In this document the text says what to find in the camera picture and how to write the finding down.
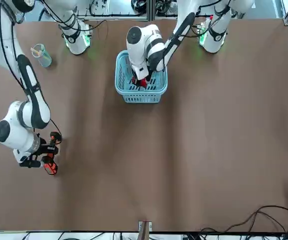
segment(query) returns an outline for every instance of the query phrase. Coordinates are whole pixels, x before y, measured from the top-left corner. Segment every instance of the plastic basket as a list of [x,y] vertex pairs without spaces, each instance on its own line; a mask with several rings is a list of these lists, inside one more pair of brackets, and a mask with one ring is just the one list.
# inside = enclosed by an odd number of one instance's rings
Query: plastic basket
[[156,104],[167,89],[167,67],[165,71],[153,72],[146,89],[135,86],[131,79],[133,73],[126,50],[121,51],[116,58],[115,87],[127,103]]

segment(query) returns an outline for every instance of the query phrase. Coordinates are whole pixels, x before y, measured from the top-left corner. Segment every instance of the robotic arm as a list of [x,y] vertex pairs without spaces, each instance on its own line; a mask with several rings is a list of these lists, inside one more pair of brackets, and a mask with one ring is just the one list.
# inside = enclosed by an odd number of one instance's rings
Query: robotic arm
[[[146,27],[134,26],[128,31],[126,45],[133,74],[136,76],[134,84],[145,87],[153,71],[161,71],[167,66],[193,25],[201,2],[202,0],[177,0],[177,24],[166,43],[163,43],[159,29],[154,24]],[[221,0],[214,5],[215,16],[209,22],[209,37],[205,39],[203,47],[208,52],[217,52],[231,18],[230,8],[244,13],[253,3],[254,0]]]
[[[22,53],[14,36],[15,13],[28,12],[34,0],[0,0],[0,65],[9,69],[22,87],[26,101],[13,102],[0,121],[0,143],[13,149],[21,167],[45,167],[50,175],[57,173],[53,161],[58,153],[61,135],[51,132],[47,144],[33,129],[43,129],[50,121],[50,110],[29,59]],[[39,161],[37,156],[46,154]]]

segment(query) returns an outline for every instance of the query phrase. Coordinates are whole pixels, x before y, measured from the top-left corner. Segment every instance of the clear plastic cup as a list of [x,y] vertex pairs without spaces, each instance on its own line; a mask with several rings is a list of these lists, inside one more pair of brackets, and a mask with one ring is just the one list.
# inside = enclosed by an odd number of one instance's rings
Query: clear plastic cup
[[36,44],[33,47],[33,49],[40,53],[40,54],[37,54],[36,52],[32,51],[33,57],[38,60],[39,64],[44,68],[50,66],[50,64],[52,63],[52,58],[46,51],[45,46],[43,44]]

